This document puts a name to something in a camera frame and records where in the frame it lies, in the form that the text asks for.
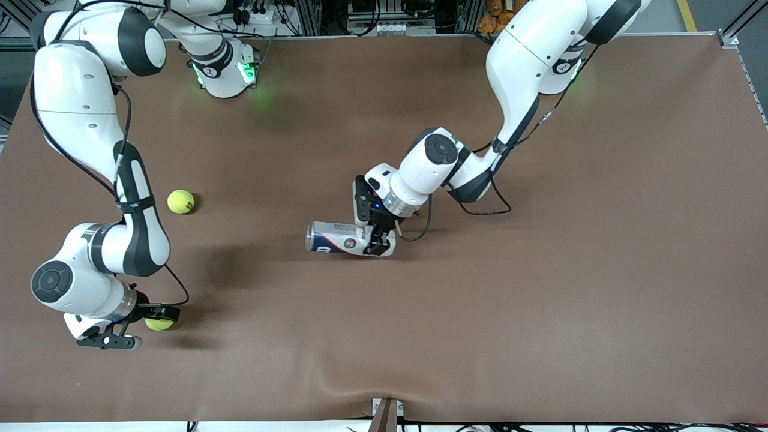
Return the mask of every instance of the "green indicator light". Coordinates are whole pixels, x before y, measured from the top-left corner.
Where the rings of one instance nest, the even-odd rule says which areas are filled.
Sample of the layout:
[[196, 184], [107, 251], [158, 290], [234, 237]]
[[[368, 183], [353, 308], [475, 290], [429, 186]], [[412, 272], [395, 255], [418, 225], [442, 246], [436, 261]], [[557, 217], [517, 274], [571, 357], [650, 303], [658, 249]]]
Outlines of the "green indicator light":
[[197, 75], [197, 82], [199, 82], [200, 85], [204, 85], [203, 79], [200, 77], [200, 71], [197, 70], [197, 66], [194, 63], [192, 64], [192, 69], [194, 69], [194, 73]]
[[245, 80], [246, 84], [250, 84], [254, 81], [256, 81], [255, 73], [253, 70], [253, 64], [252, 63], [237, 63], [237, 68], [240, 69], [240, 74], [243, 76], [243, 80]]

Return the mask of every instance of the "black cable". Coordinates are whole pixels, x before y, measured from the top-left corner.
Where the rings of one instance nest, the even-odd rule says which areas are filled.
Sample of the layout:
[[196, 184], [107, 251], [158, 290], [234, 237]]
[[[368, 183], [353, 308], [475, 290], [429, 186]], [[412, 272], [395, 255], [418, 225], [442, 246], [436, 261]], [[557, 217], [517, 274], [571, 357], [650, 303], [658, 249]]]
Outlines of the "black cable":
[[334, 18], [335, 18], [335, 20], [336, 20], [336, 25], [338, 25], [338, 26], [339, 26], [339, 30], [341, 30], [341, 32], [342, 32], [344, 35], [348, 35], [348, 34], [349, 34], [349, 29], [348, 29], [348, 28], [347, 28], [345, 25], [342, 25], [342, 23], [341, 23], [341, 18], [342, 18], [342, 17], [343, 17], [343, 16], [344, 16], [346, 13], [348, 13], [348, 12], [345, 12], [345, 11], [342, 11], [342, 10], [341, 10], [341, 7], [342, 7], [342, 5], [343, 5], [344, 1], [345, 1], [345, 0], [336, 0], [336, 10], [334, 11], [333, 15], [334, 15]]
[[476, 38], [480, 39], [481, 41], [485, 42], [488, 45], [493, 45], [493, 39], [491, 39], [490, 36], [488, 36], [486, 38], [485, 36], [481, 35], [480, 33], [475, 32], [474, 30], [462, 30], [462, 31], [459, 32], [459, 34], [460, 35], [472, 35], [472, 36], [475, 36]]
[[[133, 109], [131, 107], [131, 96], [128, 96], [128, 93], [121, 86], [115, 85], [115, 88], [125, 97], [125, 104], [127, 106], [127, 114], [125, 115], [125, 129], [123, 130], [123, 141], [120, 143], [120, 148], [118, 149], [117, 162], [119, 162], [125, 153], [125, 143], [128, 141], [128, 131], [131, 129], [131, 113], [133, 112]], [[114, 202], [120, 201], [120, 197], [118, 196], [119, 169], [120, 164], [118, 163], [118, 166], [114, 170], [114, 179], [112, 181], [112, 194], [114, 195]]]
[[94, 0], [93, 2], [76, 6], [72, 9], [72, 12], [70, 12], [69, 16], [65, 18], [64, 22], [61, 23], [61, 27], [59, 28], [58, 32], [56, 33], [56, 37], [53, 38], [54, 41], [57, 41], [61, 38], [61, 35], [64, 34], [64, 30], [67, 28], [67, 25], [69, 25], [69, 22], [72, 21], [74, 16], [82, 11], [83, 9], [86, 9], [89, 6], [92, 5], [100, 5], [101, 3], [122, 3], [125, 5], [133, 5], [133, 6], [140, 6], [144, 8], [152, 8], [152, 9], [165, 9], [165, 6], [156, 6], [156, 5], [147, 5], [145, 3], [141, 2], [133, 2], [132, 0]]
[[[278, 7], [278, 3], [283, 8], [282, 12]], [[283, 0], [275, 0], [275, 9], [277, 10], [277, 14], [280, 15], [280, 18], [286, 20], [286, 27], [288, 28], [288, 30], [290, 30], [290, 32], [293, 33], [293, 35], [295, 36], [301, 36], [302, 34], [299, 32], [299, 30], [296, 28], [295, 25], [293, 25], [293, 23], [290, 20], [290, 14], [286, 9], [285, 2]]]
[[[447, 183], [447, 185], [451, 188], [451, 192], [455, 192], [456, 189], [453, 187], [453, 184]], [[496, 186], [496, 180], [494, 179], [493, 175], [491, 176], [491, 186], [493, 186], [493, 191], [496, 192], [496, 196], [498, 197], [498, 199], [504, 203], [504, 206], [506, 207], [506, 209], [497, 210], [497, 211], [470, 211], [470, 210], [467, 210], [467, 207], [464, 207], [463, 202], [459, 200], [456, 200], [456, 201], [458, 202], [458, 205], [462, 207], [462, 210], [466, 214], [471, 214], [472, 216], [494, 216], [497, 214], [504, 214], [512, 211], [512, 206], [509, 205], [506, 198], [504, 198], [504, 195], [502, 195], [502, 193], [498, 190], [498, 186]]]
[[512, 145], [512, 147], [511, 147], [511, 148], [515, 148], [515, 147], [517, 147], [518, 145], [520, 145], [520, 144], [522, 144], [522, 143], [526, 142], [526, 141], [527, 141], [527, 140], [528, 140], [528, 139], [531, 137], [531, 135], [533, 135], [533, 133], [536, 131], [536, 129], [538, 129], [538, 127], [539, 127], [539, 126], [541, 126], [542, 124], [544, 124], [544, 122], [545, 122], [545, 121], [547, 121], [547, 119], [549, 119], [549, 116], [550, 116], [550, 115], [552, 115], [552, 113], [554, 113], [554, 111], [555, 111], [556, 109], [558, 109], [558, 106], [560, 106], [560, 103], [561, 103], [561, 102], [563, 102], [563, 98], [564, 98], [564, 97], [565, 97], [565, 95], [568, 93], [568, 90], [571, 88], [571, 86], [573, 85], [573, 83], [575, 83], [575, 82], [576, 82], [576, 78], [578, 78], [578, 76], [579, 76], [579, 75], [580, 75], [580, 74], [583, 72], [584, 68], [587, 66], [587, 63], [589, 63], [589, 61], [590, 61], [590, 60], [592, 59], [592, 57], [594, 56], [594, 53], [595, 53], [595, 52], [598, 52], [598, 48], [600, 48], [600, 46], [596, 46], [596, 47], [594, 47], [594, 49], [592, 50], [592, 52], [591, 52], [591, 53], [589, 53], [589, 56], [587, 56], [587, 58], [584, 60], [584, 63], [582, 63], [582, 64], [581, 64], [581, 67], [578, 69], [578, 71], [576, 71], [576, 75], [573, 77], [573, 79], [571, 79], [571, 82], [569, 82], [569, 83], [568, 83], [568, 85], [565, 87], [565, 90], [563, 90], [563, 92], [560, 94], [560, 98], [558, 98], [558, 101], [556, 101], [556, 102], [554, 103], [554, 105], [552, 105], [552, 108], [550, 108], [550, 110], [547, 112], [547, 114], [546, 114], [544, 117], [542, 117], [542, 118], [541, 118], [541, 120], [539, 120], [539, 121], [536, 123], [536, 125], [534, 125], [533, 129], [531, 129], [531, 131], [530, 131], [530, 132], [529, 132], [529, 133], [528, 133], [528, 134], [527, 134], [527, 135], [526, 135], [524, 138], [517, 140], [517, 141], [516, 141], [516, 142], [515, 142], [515, 143]]
[[743, 17], [744, 14], [746, 14], [759, 1], [760, 0], [752, 0], [752, 3], [750, 3], [750, 5], [747, 6], [746, 8], [744, 8], [739, 14], [739, 16], [734, 18], [733, 21], [731, 21], [730, 24], [726, 26], [726, 28], [723, 30], [723, 33], [727, 33], [730, 30], [730, 28], [733, 27], [736, 24], [736, 22], [739, 21], [739, 19], [741, 19], [741, 17]]
[[368, 27], [367, 30], [365, 30], [363, 33], [359, 34], [360, 36], [365, 36], [373, 31], [374, 28], [379, 24], [379, 20], [382, 16], [382, 7], [379, 4], [379, 0], [371, 0], [373, 2], [373, 10], [371, 11], [371, 25]]
[[753, 19], [755, 19], [755, 17], [756, 17], [756, 16], [757, 16], [759, 13], [761, 13], [761, 12], [763, 11], [763, 9], [765, 9], [765, 7], [766, 7], [766, 6], [768, 6], [768, 3], [763, 3], [763, 5], [762, 5], [762, 6], [760, 6], [760, 7], [759, 7], [759, 8], [758, 8], [758, 9], [755, 11], [755, 13], [753, 13], [753, 14], [752, 14], [752, 16], [750, 16], [749, 18], [747, 18], [747, 19], [744, 21], [744, 23], [743, 23], [743, 24], [742, 24], [742, 25], [741, 25], [739, 28], [737, 28], [737, 29], [736, 29], [736, 31], [735, 31], [735, 32], [733, 32], [733, 33], [736, 35], [736, 34], [738, 34], [739, 32], [741, 32], [741, 29], [742, 29], [742, 28], [744, 28], [744, 26], [745, 26], [745, 25], [747, 25], [747, 24], [749, 24], [750, 22], [752, 22], [752, 20], [753, 20]]
[[168, 264], [163, 264], [163, 267], [165, 267], [166, 270], [168, 270], [168, 273], [170, 273], [171, 276], [174, 277], [176, 280], [176, 283], [179, 284], [182, 290], [184, 290], [184, 300], [178, 301], [176, 303], [141, 303], [138, 304], [138, 307], [164, 307], [164, 306], [181, 306], [182, 304], [186, 304], [190, 300], [190, 292], [187, 291], [187, 287], [184, 286], [184, 283], [179, 279], [179, 277], [174, 273], [173, 270], [170, 269]]
[[112, 191], [112, 188], [109, 187], [109, 185], [101, 180], [96, 174], [93, 173], [93, 171], [87, 169], [83, 164], [81, 164], [79, 161], [77, 161], [75, 158], [73, 158], [69, 153], [66, 152], [65, 149], [61, 147], [61, 145], [51, 136], [51, 133], [48, 132], [48, 129], [45, 128], [43, 125], [42, 120], [40, 119], [40, 111], [38, 111], [38, 103], [35, 99], [35, 73], [32, 72], [31, 76], [31, 82], [29, 84], [29, 101], [30, 106], [32, 108], [32, 117], [35, 118], [35, 123], [38, 124], [38, 127], [43, 132], [43, 135], [45, 136], [45, 139], [48, 140], [48, 142], [53, 145], [53, 147], [62, 155], [64, 155], [67, 160], [69, 160], [74, 166], [80, 168], [85, 174], [88, 174], [89, 177], [96, 180], [104, 189], [106, 189], [110, 195], [114, 196], [114, 192]]
[[187, 22], [189, 22], [191, 24], [194, 24], [197, 27], [202, 28], [203, 30], [208, 30], [209, 32], [221, 33], [221, 34], [226, 34], [226, 35], [250, 36], [250, 37], [253, 37], [253, 38], [266, 38], [265, 35], [261, 35], [259, 33], [240, 32], [240, 31], [237, 31], [237, 30], [221, 30], [220, 28], [219, 29], [208, 28], [208, 27], [200, 24], [199, 22], [194, 21], [192, 18], [189, 18], [189, 17], [187, 17], [186, 15], [184, 15], [182, 13], [174, 11], [173, 9], [168, 9], [168, 11], [170, 13], [178, 16], [179, 18], [182, 18], [184, 21], [187, 21]]
[[422, 237], [424, 237], [425, 234], [427, 234], [427, 231], [429, 231], [429, 225], [432, 224], [432, 194], [429, 194], [429, 209], [427, 210], [427, 223], [424, 225], [424, 229], [422, 229], [422, 232], [419, 233], [416, 237], [413, 238], [407, 238], [400, 234], [400, 240], [402, 241], [418, 241], [421, 240]]
[[482, 146], [480, 148], [477, 148], [475, 150], [472, 150], [472, 153], [479, 153], [479, 152], [485, 150], [486, 148], [491, 147], [492, 143], [493, 143], [493, 141], [488, 141], [488, 144], [486, 144], [486, 145], [484, 145], [484, 146]]
[[[123, 134], [123, 143], [121, 144], [121, 152], [122, 152], [123, 149], [124, 149], [124, 146], [125, 146], [125, 140], [127, 139], [128, 124], [131, 121], [131, 102], [130, 102], [130, 98], [128, 97], [127, 93], [124, 92], [119, 86], [118, 86], [118, 91], [123, 92], [123, 95], [125, 95], [125, 97], [127, 98], [126, 100], [127, 100], [127, 103], [128, 103], [128, 117], [127, 117], [127, 121], [126, 121], [126, 130], [125, 130], [125, 132]], [[69, 160], [76, 167], [80, 168], [85, 174], [88, 174], [89, 177], [91, 177], [94, 180], [96, 180], [104, 189], [106, 189], [110, 193], [110, 195], [112, 195], [113, 197], [116, 197], [117, 196], [117, 192], [115, 191], [115, 189], [110, 188], [109, 185], [105, 181], [101, 180], [91, 170], [87, 169], [83, 164], [81, 164], [79, 161], [77, 161], [75, 158], [73, 158], [69, 153], [67, 153], [66, 150], [63, 149], [58, 142], [56, 142], [56, 140], [51, 136], [51, 133], [48, 131], [48, 129], [46, 129], [45, 126], [43, 125], [43, 122], [40, 119], [40, 111], [38, 110], [37, 101], [35, 99], [35, 73], [34, 72], [32, 72], [31, 82], [30, 82], [30, 85], [29, 85], [29, 101], [30, 101], [30, 106], [31, 106], [31, 109], [32, 109], [32, 117], [35, 118], [35, 123], [38, 124], [38, 127], [43, 132], [43, 135], [45, 136], [45, 139], [47, 139], [48, 142], [50, 142], [51, 145], [53, 145], [54, 148], [59, 153], [64, 155], [64, 157], [67, 158], [67, 160]], [[146, 306], [146, 307], [181, 306], [182, 304], [186, 304], [190, 300], [190, 293], [187, 290], [187, 287], [184, 286], [184, 283], [181, 281], [181, 279], [179, 279], [179, 277], [174, 273], [174, 271], [171, 270], [170, 267], [168, 267], [168, 264], [164, 264], [163, 267], [165, 267], [165, 269], [168, 270], [168, 273], [170, 273], [170, 275], [174, 277], [176, 282], [181, 287], [182, 291], [184, 291], [184, 296], [185, 296], [184, 301], [180, 301], [178, 303], [142, 304], [142, 306]]]
[[586, 40], [587, 40], [587, 36], [584, 36], [583, 38], [581, 38], [581, 40], [579, 42], [576, 42], [575, 44], [570, 44], [568, 46], [568, 49], [571, 49], [573, 47], [577, 47], [577, 46], [581, 45], [581, 43], [586, 41]]

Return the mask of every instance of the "brown table surface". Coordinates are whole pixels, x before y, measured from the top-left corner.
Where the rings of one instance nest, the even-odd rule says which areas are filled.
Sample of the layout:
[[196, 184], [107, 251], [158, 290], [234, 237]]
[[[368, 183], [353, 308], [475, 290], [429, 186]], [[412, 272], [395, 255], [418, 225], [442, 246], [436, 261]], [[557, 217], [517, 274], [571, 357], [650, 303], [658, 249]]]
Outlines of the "brown table surface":
[[423, 128], [493, 137], [485, 45], [275, 42], [231, 100], [168, 52], [126, 82], [131, 141], [161, 202], [200, 195], [160, 210], [192, 300], [175, 331], [137, 323], [140, 350], [102, 352], [31, 296], [72, 227], [118, 213], [23, 101], [0, 158], [3, 421], [359, 417], [381, 396], [412, 420], [768, 420], [768, 133], [714, 37], [603, 47], [500, 172], [514, 212], [439, 192], [390, 259], [308, 254], [306, 225], [351, 221], [353, 177]]

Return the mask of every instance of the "can label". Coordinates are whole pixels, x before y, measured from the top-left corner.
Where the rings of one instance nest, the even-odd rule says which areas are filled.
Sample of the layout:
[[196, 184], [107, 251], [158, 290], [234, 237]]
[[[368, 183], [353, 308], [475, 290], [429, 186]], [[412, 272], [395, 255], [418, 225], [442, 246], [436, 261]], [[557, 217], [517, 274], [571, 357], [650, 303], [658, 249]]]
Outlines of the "can label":
[[[306, 249], [309, 252], [328, 254], [366, 255], [364, 250], [368, 247], [372, 231], [370, 225], [360, 228], [353, 224], [312, 222], [306, 232]], [[390, 240], [390, 244], [390, 250], [383, 256], [391, 255], [394, 251], [394, 240]]]

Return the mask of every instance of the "black joint band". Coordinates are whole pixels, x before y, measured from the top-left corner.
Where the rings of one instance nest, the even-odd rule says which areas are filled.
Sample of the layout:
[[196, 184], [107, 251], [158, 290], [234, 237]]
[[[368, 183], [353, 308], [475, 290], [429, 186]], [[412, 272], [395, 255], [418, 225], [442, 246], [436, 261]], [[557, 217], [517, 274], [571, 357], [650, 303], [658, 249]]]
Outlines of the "black joint band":
[[141, 213], [142, 211], [154, 207], [154, 195], [150, 195], [136, 202], [116, 202], [118, 210], [122, 214]]

